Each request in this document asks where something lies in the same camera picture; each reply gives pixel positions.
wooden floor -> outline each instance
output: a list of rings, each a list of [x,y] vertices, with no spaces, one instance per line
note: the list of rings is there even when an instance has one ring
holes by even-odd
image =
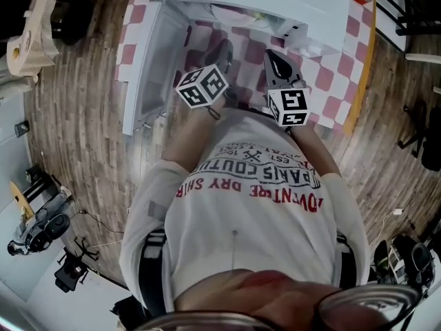
[[[84,209],[111,230],[122,231],[126,210],[143,173],[160,150],[155,136],[142,129],[134,137],[122,134],[125,86],[113,81],[116,49],[128,0],[95,0],[88,36],[77,46],[59,44],[53,68],[41,72],[35,90],[25,96],[25,113],[32,159],[69,187],[74,208]],[[439,37],[416,37],[413,52],[441,54]],[[429,108],[441,105],[432,86],[441,85],[441,66],[406,61],[379,36],[360,119],[352,136],[316,126],[334,155],[343,177],[355,194],[370,241],[380,231],[383,217],[402,208],[422,232],[441,204],[441,174],[425,170],[411,149],[396,143],[412,133],[402,111],[417,97]],[[384,238],[409,229],[404,215],[391,217]],[[75,236],[86,237],[101,253],[90,265],[123,283],[118,267],[122,234],[107,231],[89,216],[76,215],[65,236],[73,248]]]

glasses frame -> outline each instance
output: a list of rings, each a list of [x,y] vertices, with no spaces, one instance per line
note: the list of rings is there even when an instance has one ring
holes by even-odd
[[[335,293],[328,294],[321,299],[315,307],[314,325],[320,330],[333,330],[329,327],[322,315],[320,309],[325,307],[328,303],[336,303],[331,306],[338,306],[344,303],[353,303],[354,301],[369,301],[369,300],[390,300],[395,302],[402,302],[404,305],[398,316],[376,328],[376,331],[390,330],[393,326],[399,324],[412,315],[419,302],[421,301],[422,293],[412,287],[406,285],[363,285],[359,287],[350,288],[348,290],[339,290]],[[156,317],[148,321],[138,331],[160,330],[162,328],[183,327],[183,326],[204,326],[204,325],[231,325],[243,326],[249,328],[256,328],[257,330],[279,331],[281,328],[274,325],[267,320],[257,319],[239,312],[228,311],[183,311],[171,312],[160,317]]]

white box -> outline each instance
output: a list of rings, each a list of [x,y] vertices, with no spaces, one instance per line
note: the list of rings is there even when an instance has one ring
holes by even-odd
[[[190,108],[212,105],[229,84],[216,65],[183,75],[176,91]]]
[[[309,114],[309,88],[268,91],[268,106],[280,127],[305,125]]]

eyeglasses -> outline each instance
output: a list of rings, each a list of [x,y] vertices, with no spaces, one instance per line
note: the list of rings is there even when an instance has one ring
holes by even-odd
[[[316,306],[314,330],[390,330],[406,319],[421,293],[405,285],[364,285],[323,298]],[[138,331],[276,331],[266,320],[235,312],[173,312],[152,319]]]

